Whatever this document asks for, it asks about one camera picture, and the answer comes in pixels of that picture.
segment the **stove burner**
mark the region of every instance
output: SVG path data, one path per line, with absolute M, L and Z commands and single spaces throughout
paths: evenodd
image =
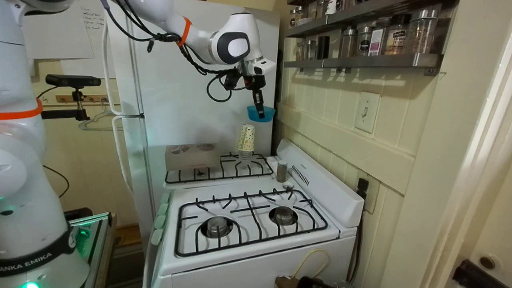
M 201 225 L 201 233 L 208 238 L 220 238 L 233 230 L 233 221 L 226 217 L 213 217 Z
M 280 206 L 270 210 L 268 216 L 272 222 L 283 226 L 293 225 L 298 220 L 297 213 L 286 206 Z

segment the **switch plate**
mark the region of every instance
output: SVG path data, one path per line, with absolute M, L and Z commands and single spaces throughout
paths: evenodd
M 355 127 L 373 133 L 375 118 L 379 107 L 380 95 L 369 92 L 361 92 L 357 102 L 357 111 L 355 115 Z
M 366 191 L 365 210 L 368 213 L 373 214 L 373 211 L 375 210 L 375 203 L 377 202 L 377 195 L 379 194 L 380 190 L 380 182 L 361 170 L 357 172 L 358 182 L 359 178 L 366 179 L 370 183 L 368 185 L 368 191 Z

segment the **refrigerator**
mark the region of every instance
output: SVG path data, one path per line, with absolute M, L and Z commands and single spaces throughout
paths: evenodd
M 190 0 L 176 0 L 175 9 L 189 18 L 193 25 L 206 31 L 219 30 L 233 13 L 252 13 L 258 22 L 264 56 L 277 62 L 280 22 L 277 13 Z M 112 12 L 131 34 L 147 37 L 130 23 L 119 7 L 112 6 Z M 155 33 L 163 32 L 150 23 L 145 24 Z M 146 247 L 160 198 L 166 191 L 166 146 L 216 142 L 221 153 L 236 152 L 241 125 L 251 124 L 257 134 L 255 153 L 270 156 L 272 122 L 249 120 L 247 106 L 253 105 L 251 91 L 233 91 L 231 100 L 225 103 L 212 101 L 206 94 L 206 85 L 213 75 L 200 75 L 175 43 L 156 42 L 152 52 L 148 53 L 147 43 L 129 40 L 110 19 L 108 27 L 121 104 L 117 113 L 123 115 L 114 118 L 113 124 L 122 122 L 124 135 L 116 136 L 125 139 L 125 147 L 118 145 L 118 155 L 128 154 L 128 162 L 124 163 L 120 157 L 120 164 L 133 192 Z M 221 65 L 206 67 L 215 70 L 230 68 Z M 274 105 L 275 78 L 275 70 L 268 73 L 267 85 L 262 89 L 265 105 L 269 107 Z M 210 91 L 219 99 L 228 96 L 218 83 L 213 84 Z

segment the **paper cup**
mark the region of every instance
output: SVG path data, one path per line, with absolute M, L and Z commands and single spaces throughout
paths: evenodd
M 243 125 L 238 139 L 238 150 L 244 152 L 254 151 L 254 126 Z

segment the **burner grate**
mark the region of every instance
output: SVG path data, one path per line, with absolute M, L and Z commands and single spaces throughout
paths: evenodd
M 295 222 L 295 232 L 294 233 L 287 233 L 287 234 L 283 234 L 282 235 L 281 234 L 281 226 L 278 223 L 276 223 L 276 225 L 278 226 L 278 235 L 277 236 L 272 236 L 272 237 L 264 238 L 263 237 L 263 231 L 261 229 L 261 225 L 260 225 L 258 219 L 256 218 L 256 215 L 254 214 L 254 211 L 258 210 L 258 209 L 269 208 L 270 205 L 261 205 L 261 206 L 253 207 L 251 205 L 249 199 L 250 198 L 254 198 L 254 197 L 264 197 L 264 198 L 266 198 L 268 200 L 275 201 L 274 199 L 268 197 L 268 195 L 287 194 L 287 193 L 290 194 L 288 199 L 291 198 L 293 193 L 298 193 L 300 196 L 302 196 L 303 200 L 300 200 L 299 202 L 307 202 L 309 204 L 309 206 L 313 209 L 313 211 L 317 214 L 317 216 L 322 220 L 323 225 L 322 226 L 318 226 L 316 221 L 315 221 L 315 218 L 313 217 L 313 215 L 311 215 L 311 213 L 309 211 L 294 205 L 293 206 L 294 209 L 297 209 L 297 210 L 300 210 L 300 211 L 306 213 L 311 218 L 311 220 L 313 222 L 312 228 L 311 229 L 307 229 L 307 230 L 303 230 L 303 231 L 299 231 L 298 230 L 298 221 L 296 221 Z M 242 208 L 242 209 L 231 210 L 230 213 L 237 213 L 237 212 L 243 212 L 243 211 L 251 211 L 252 218 L 253 218 L 254 222 L 256 223 L 256 226 L 258 227 L 258 230 L 259 230 L 259 236 L 260 236 L 259 239 L 251 240 L 251 241 L 247 241 L 247 242 L 242 242 L 242 234 L 241 234 L 240 225 L 236 221 L 233 220 L 233 224 L 237 227 L 237 230 L 238 230 L 238 236 L 239 236 L 239 242 L 238 243 L 234 243 L 234 244 L 230 244 L 230 245 L 226 245 L 226 246 L 221 246 L 221 241 L 220 241 L 221 238 L 218 237 L 218 247 L 217 248 L 209 248 L 209 249 L 205 249 L 205 250 L 199 250 L 199 231 L 201 230 L 201 225 L 200 225 L 197 228 L 197 230 L 196 230 L 196 251 L 195 252 L 191 252 L 191 253 L 181 253 L 181 252 L 178 251 L 180 232 L 181 232 L 181 228 L 182 228 L 182 221 L 188 220 L 188 219 L 196 219 L 196 218 L 198 218 L 198 216 L 182 217 L 183 209 L 185 207 L 191 206 L 191 205 L 196 205 L 197 207 L 199 207 L 199 208 L 201 208 L 201 209 L 203 209 L 205 211 L 208 211 L 208 209 L 203 207 L 202 205 L 204 205 L 206 203 L 216 203 L 216 202 L 221 202 L 221 201 L 228 201 L 228 203 L 226 205 L 222 206 L 222 209 L 226 209 L 233 202 L 233 200 L 237 200 L 237 199 L 245 200 L 247 202 L 248 207 L 247 208 Z M 310 232 L 313 232 L 313 231 L 324 230 L 324 229 L 327 228 L 327 222 L 326 222 L 325 218 L 322 216 L 322 214 L 313 205 L 313 200 L 308 199 L 302 193 L 302 191 L 295 190 L 295 189 L 292 190 L 290 188 L 288 188 L 286 190 L 282 190 L 282 191 L 278 191 L 277 189 L 274 188 L 272 190 L 272 192 L 269 192 L 269 193 L 263 193 L 260 190 L 257 194 L 250 194 L 250 195 L 247 194 L 247 192 L 244 192 L 244 196 L 238 196 L 238 197 L 232 197 L 231 194 L 229 194 L 229 197 L 227 197 L 227 198 L 215 198 L 215 196 L 213 196 L 212 200 L 206 200 L 206 201 L 199 201 L 196 198 L 195 202 L 187 203 L 187 204 L 184 204 L 184 205 L 182 205 L 180 207 L 179 213 L 178 213 L 178 219 L 179 219 L 179 222 L 178 222 L 178 231 L 176 233 L 175 253 L 176 253 L 176 255 L 181 256 L 181 257 L 201 255 L 201 254 L 205 254 L 205 253 L 209 253 L 209 252 L 225 250 L 225 249 L 228 249 L 228 248 L 235 248 L 235 247 L 250 245 L 250 244 L 254 244 L 254 243 L 260 243 L 260 242 L 270 241 L 270 240 L 274 240 L 274 239 L 280 239 L 280 238 L 290 237 L 290 236 L 294 236 L 294 235 L 310 233 Z
M 256 167 L 258 167 L 259 169 L 257 169 L 258 171 L 253 171 L 253 169 L 251 169 L 251 166 L 248 164 L 247 168 L 249 170 L 249 175 L 239 175 L 238 168 L 242 162 L 238 161 L 238 158 L 239 158 L 238 155 L 233 155 L 230 152 L 229 155 L 221 155 L 221 157 L 220 157 L 220 169 L 222 170 L 222 176 L 212 177 L 211 169 L 206 168 L 208 170 L 208 172 L 207 172 L 208 177 L 198 179 L 197 176 L 204 176 L 206 174 L 203 172 L 205 169 L 194 169 L 194 171 L 193 171 L 194 178 L 193 179 L 182 179 L 182 171 L 183 170 L 179 170 L 178 171 L 178 180 L 173 181 L 173 180 L 169 180 L 169 174 L 174 171 L 167 171 L 167 173 L 165 174 L 165 183 L 166 184 L 178 184 L 178 183 L 188 183 L 188 182 L 194 182 L 194 181 L 235 179 L 235 178 L 244 178 L 244 177 L 259 177 L 259 176 L 272 175 L 274 173 L 274 170 L 268 164 L 267 159 L 263 155 L 255 154 L 255 153 L 253 153 L 252 155 L 256 156 L 256 158 L 254 160 L 252 160 L 251 163 L 255 164 Z M 226 176 L 224 164 L 226 164 L 228 162 L 237 162 L 234 166 L 235 173 L 236 173 L 235 176 Z

